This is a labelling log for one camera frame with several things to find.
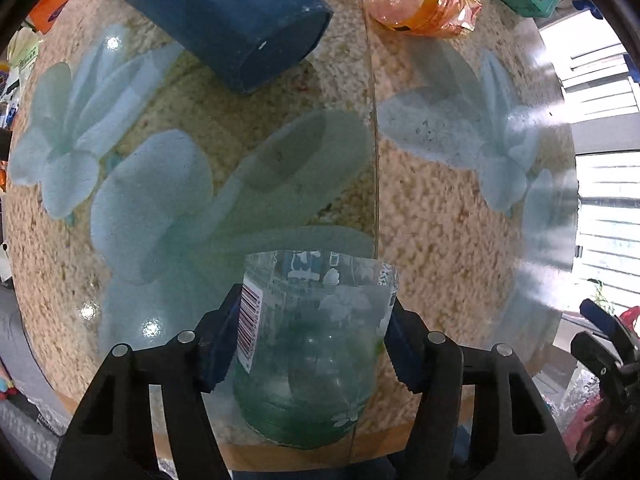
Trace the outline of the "dark blue tumbler cup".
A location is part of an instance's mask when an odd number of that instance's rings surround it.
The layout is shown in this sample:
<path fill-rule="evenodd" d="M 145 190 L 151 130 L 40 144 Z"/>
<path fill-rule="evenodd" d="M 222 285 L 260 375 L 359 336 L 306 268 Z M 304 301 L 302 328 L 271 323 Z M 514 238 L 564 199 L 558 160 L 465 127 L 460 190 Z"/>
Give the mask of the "dark blue tumbler cup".
<path fill-rule="evenodd" d="M 238 93 L 302 62 L 333 16 L 326 0 L 125 1 Z"/>

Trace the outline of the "orange paper bag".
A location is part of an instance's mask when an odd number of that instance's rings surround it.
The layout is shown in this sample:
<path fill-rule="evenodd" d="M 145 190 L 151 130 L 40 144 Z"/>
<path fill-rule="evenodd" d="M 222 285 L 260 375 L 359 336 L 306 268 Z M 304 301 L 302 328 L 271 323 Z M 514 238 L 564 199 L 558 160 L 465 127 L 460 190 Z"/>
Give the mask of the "orange paper bag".
<path fill-rule="evenodd" d="M 39 0 L 28 14 L 28 22 L 36 32 L 45 35 L 58 19 L 68 0 Z"/>

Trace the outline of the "clear cut plastic bottle cup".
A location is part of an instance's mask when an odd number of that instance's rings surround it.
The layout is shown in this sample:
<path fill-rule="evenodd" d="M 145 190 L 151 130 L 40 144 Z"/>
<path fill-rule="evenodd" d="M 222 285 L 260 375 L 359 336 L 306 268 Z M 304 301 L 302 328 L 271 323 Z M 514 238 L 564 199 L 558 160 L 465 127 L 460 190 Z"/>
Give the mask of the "clear cut plastic bottle cup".
<path fill-rule="evenodd" d="M 373 394 L 398 271 L 339 252 L 245 259 L 233 393 L 262 437 L 321 448 L 353 430 Z"/>

